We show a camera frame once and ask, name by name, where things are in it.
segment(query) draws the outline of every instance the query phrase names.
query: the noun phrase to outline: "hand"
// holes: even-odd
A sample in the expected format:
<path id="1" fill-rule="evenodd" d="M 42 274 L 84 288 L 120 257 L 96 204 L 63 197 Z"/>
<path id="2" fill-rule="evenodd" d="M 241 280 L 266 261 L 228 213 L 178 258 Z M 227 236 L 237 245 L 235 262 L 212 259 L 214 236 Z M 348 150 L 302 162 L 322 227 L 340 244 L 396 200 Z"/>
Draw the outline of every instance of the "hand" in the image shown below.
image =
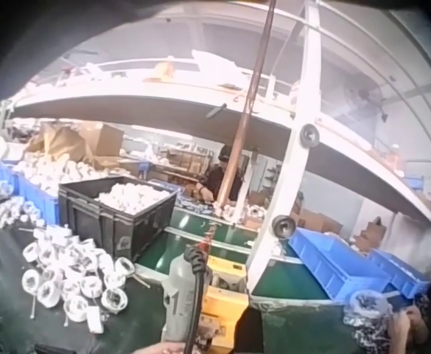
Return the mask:
<path id="1" fill-rule="evenodd" d="M 414 305 L 405 309 L 412 328 L 418 327 L 423 323 L 420 310 Z"/>
<path id="2" fill-rule="evenodd" d="M 393 341 L 406 340 L 410 326 L 410 319 L 405 311 L 395 313 L 388 324 L 390 338 Z"/>
<path id="3" fill-rule="evenodd" d="M 202 188 L 200 194 L 204 201 L 214 201 L 214 194 L 208 188 Z"/>
<path id="4" fill-rule="evenodd" d="M 169 341 L 163 341 L 150 347 L 137 350 L 136 352 L 133 352 L 133 354 L 182 354 L 184 351 L 184 347 L 184 343 L 172 343 Z"/>

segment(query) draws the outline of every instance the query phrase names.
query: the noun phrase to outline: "workbench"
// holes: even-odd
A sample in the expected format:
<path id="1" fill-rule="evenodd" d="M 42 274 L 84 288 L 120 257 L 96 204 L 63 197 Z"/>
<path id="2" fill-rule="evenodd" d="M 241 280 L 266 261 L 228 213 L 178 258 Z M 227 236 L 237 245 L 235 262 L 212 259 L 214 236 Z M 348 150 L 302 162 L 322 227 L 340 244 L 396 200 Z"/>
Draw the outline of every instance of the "workbench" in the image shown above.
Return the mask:
<path id="1" fill-rule="evenodd" d="M 181 224 L 183 218 L 188 218 L 184 225 Z M 171 226 L 176 229 L 181 225 L 180 229 L 191 232 L 195 239 L 208 224 L 204 217 L 175 211 Z M 229 242 L 239 246 L 255 237 L 245 230 L 222 225 L 215 240 L 226 241 L 228 234 L 231 235 Z M 89 334 L 85 323 L 70 322 L 64 327 L 61 306 L 48 310 L 38 304 L 35 320 L 31 320 L 32 297 L 22 290 L 21 276 L 30 267 L 22 250 L 32 241 L 29 232 L 17 228 L 0 231 L 0 344 L 6 353 L 28 353 L 34 343 L 41 343 L 67 347 L 78 353 L 128 354 L 159 341 L 164 323 L 161 286 L 146 289 L 133 280 L 127 281 L 125 289 L 129 297 L 128 308 L 106 321 L 105 333 L 101 336 Z M 196 241 L 166 232 L 147 250 L 139 264 L 167 274 L 173 257 L 193 242 Z M 212 247 L 212 254 L 242 263 L 247 259 L 246 254 L 223 247 Z M 343 308 L 326 300 L 323 290 L 302 264 L 274 262 L 267 268 L 253 295 L 294 300 L 292 305 L 278 310 L 265 307 L 265 304 L 254 304 L 255 308 L 264 311 L 265 353 L 360 353 L 351 338 L 351 328 L 343 324 Z M 404 304 L 400 296 L 390 300 L 396 306 Z"/>

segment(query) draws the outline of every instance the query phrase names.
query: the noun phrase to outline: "factory worker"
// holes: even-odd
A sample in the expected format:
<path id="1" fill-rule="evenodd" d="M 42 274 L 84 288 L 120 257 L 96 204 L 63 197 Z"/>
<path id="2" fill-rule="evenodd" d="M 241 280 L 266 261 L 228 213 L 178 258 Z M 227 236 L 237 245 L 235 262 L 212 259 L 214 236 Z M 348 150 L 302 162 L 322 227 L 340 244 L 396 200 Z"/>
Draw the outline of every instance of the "factory worker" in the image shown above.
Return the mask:
<path id="1" fill-rule="evenodd" d="M 210 166 L 204 176 L 197 183 L 196 189 L 204 201 L 212 202 L 217 200 L 223 176 L 225 175 L 225 171 L 227 169 L 228 160 L 230 159 L 230 154 L 231 146 L 223 145 L 222 150 L 218 156 L 220 163 Z M 230 194 L 228 196 L 230 201 L 236 201 L 238 199 L 238 192 L 242 187 L 242 182 L 243 180 L 241 173 L 237 171 L 233 180 Z"/>

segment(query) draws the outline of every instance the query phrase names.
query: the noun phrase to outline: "wheel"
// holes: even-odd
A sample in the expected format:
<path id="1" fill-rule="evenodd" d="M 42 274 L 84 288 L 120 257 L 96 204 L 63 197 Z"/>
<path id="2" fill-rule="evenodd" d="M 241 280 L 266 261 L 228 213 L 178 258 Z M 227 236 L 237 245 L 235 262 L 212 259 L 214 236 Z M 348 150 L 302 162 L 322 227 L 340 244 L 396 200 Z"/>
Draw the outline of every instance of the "wheel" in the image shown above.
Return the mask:
<path id="1" fill-rule="evenodd" d="M 274 235 L 281 240 L 286 240 L 292 236 L 295 229 L 297 228 L 295 220 L 286 215 L 276 216 L 271 226 L 273 228 Z"/>
<path id="2" fill-rule="evenodd" d="M 301 145 L 306 148 L 314 148 L 320 143 L 320 134 L 313 124 L 305 124 L 301 129 Z"/>

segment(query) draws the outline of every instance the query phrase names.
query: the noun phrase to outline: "black hose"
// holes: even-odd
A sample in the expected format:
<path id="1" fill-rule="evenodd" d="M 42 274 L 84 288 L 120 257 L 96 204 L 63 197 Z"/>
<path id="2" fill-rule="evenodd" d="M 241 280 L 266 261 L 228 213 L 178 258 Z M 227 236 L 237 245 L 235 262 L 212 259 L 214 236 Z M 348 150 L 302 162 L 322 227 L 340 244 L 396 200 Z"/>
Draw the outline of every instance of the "black hose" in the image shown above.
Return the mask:
<path id="1" fill-rule="evenodd" d="M 187 333 L 186 346 L 184 347 L 184 354 L 191 354 L 195 345 L 195 338 L 197 336 L 197 329 L 199 327 L 200 313 L 202 312 L 203 286 L 204 273 L 195 274 L 194 304 L 192 308 L 191 321 L 189 324 L 189 332 Z"/>
<path id="2" fill-rule="evenodd" d="M 191 354 L 199 328 L 200 313 L 202 312 L 203 289 L 206 275 L 206 255 L 195 247 L 191 247 L 184 253 L 184 259 L 190 262 L 192 273 L 195 275 L 194 302 L 192 303 L 192 314 L 189 322 L 189 331 L 186 338 L 186 346 L 183 354 Z"/>

